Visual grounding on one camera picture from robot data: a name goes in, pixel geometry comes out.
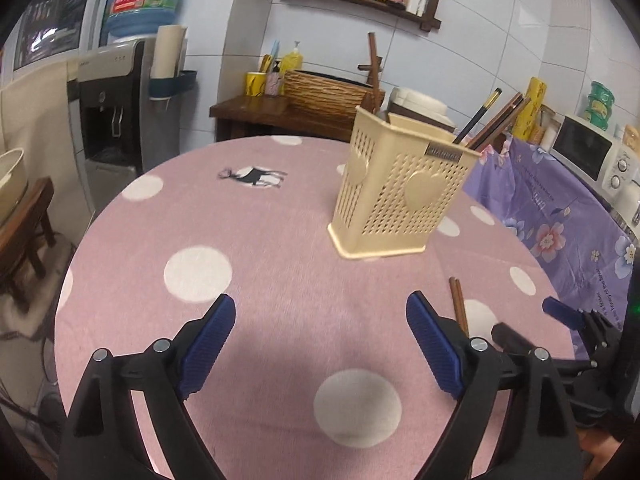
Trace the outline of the white microwave oven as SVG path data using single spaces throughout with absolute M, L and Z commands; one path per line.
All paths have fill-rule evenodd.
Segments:
M 612 200 L 639 169 L 631 148 L 576 116 L 564 118 L 550 154 L 606 200 Z

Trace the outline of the yellow mug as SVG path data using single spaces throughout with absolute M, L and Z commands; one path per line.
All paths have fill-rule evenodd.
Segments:
M 247 72 L 245 74 L 244 96 L 257 98 L 266 91 L 267 74 L 264 72 Z

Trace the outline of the black gold-band chopstick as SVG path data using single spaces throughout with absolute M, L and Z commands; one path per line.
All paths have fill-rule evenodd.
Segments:
M 480 109 L 474 114 L 470 121 L 460 130 L 457 136 L 452 141 L 453 144 L 460 144 L 472 131 L 475 125 L 484 117 L 484 115 L 491 109 L 491 107 L 497 102 L 499 96 L 501 96 L 502 89 L 495 88 L 491 93 L 487 101 L 480 107 Z

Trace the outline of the dark wooden counter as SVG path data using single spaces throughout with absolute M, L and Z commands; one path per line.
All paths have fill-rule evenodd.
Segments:
M 209 107 L 219 141 L 300 134 L 349 142 L 352 120 L 335 120 L 292 106 L 284 96 L 237 96 Z

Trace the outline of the dark wooden chair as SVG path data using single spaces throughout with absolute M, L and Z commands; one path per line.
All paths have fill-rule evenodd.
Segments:
M 23 312 L 29 310 L 26 292 L 17 283 L 16 274 L 28 261 L 37 278 L 47 270 L 38 256 L 37 238 L 42 235 L 49 247 L 56 244 L 48 208 L 54 195 L 50 177 L 38 179 L 26 194 L 24 203 L 1 228 L 1 292 L 9 294 Z

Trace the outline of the green stacked cups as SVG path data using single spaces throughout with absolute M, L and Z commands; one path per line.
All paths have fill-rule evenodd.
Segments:
M 613 113 L 615 96 L 613 92 L 606 88 L 599 81 L 593 81 L 587 96 L 587 105 L 582 112 L 582 118 L 591 125 L 603 131 L 608 130 L 608 121 Z

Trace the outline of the bronze faucet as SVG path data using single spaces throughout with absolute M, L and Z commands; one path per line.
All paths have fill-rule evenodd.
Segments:
M 368 65 L 359 65 L 360 70 L 368 72 L 368 85 L 371 87 L 371 93 L 363 97 L 361 106 L 371 112 L 378 114 L 381 107 L 381 90 L 380 90 L 380 58 L 378 57 L 378 45 L 374 32 L 368 33 L 368 45 L 370 53 L 370 62 Z

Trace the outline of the yellow soap bottle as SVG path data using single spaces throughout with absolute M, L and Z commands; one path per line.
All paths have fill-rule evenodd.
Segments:
M 300 70 L 303 67 L 304 57 L 299 50 L 299 42 L 294 42 L 294 49 L 288 52 L 280 62 L 280 74 L 284 77 L 288 72 L 292 70 Z

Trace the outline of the window with frame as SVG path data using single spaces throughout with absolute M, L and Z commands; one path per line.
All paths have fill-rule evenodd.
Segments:
M 3 45 L 1 83 L 95 47 L 105 6 L 106 0 L 32 0 Z

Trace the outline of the woven basin sink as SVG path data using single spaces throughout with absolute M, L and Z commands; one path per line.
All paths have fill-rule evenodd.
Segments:
M 283 92 L 293 110 L 343 126 L 354 123 L 363 100 L 372 101 L 376 96 L 381 106 L 385 99 L 385 92 L 370 84 L 309 70 L 289 70 L 283 78 Z

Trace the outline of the yellow roll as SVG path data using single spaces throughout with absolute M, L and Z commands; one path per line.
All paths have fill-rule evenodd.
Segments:
M 534 130 L 538 113 L 544 102 L 547 92 L 547 84 L 537 77 L 530 78 L 525 95 L 526 103 L 522 107 L 520 114 L 515 119 L 512 136 L 522 141 L 527 141 Z

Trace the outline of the pink polka dot tablecloth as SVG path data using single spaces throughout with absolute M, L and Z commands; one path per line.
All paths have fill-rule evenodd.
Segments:
M 425 252 L 347 260 L 329 237 L 344 143 L 249 138 L 186 153 L 96 218 L 55 320 L 65 403 L 92 355 L 137 353 L 199 318 L 219 294 L 236 322 L 186 406 L 230 479 L 411 479 L 454 408 L 406 321 L 424 292 L 452 315 L 462 284 L 474 333 L 515 328 L 552 356 L 570 334 L 527 247 L 459 194 Z

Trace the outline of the water dispenser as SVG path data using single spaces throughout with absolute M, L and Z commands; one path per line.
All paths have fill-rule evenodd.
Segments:
M 150 98 L 153 36 L 84 54 L 79 114 L 90 200 L 101 212 L 137 177 L 180 152 L 181 100 Z

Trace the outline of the cream cooking pot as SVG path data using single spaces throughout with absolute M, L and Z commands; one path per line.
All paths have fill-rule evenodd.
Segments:
M 28 188 L 22 148 L 14 148 L 0 156 L 0 174 L 0 224 L 3 226 Z

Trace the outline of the cream plastic utensil holder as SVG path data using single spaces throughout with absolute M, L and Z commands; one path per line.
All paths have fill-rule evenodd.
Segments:
M 424 252 L 480 153 L 417 120 L 358 106 L 328 231 L 345 259 Z

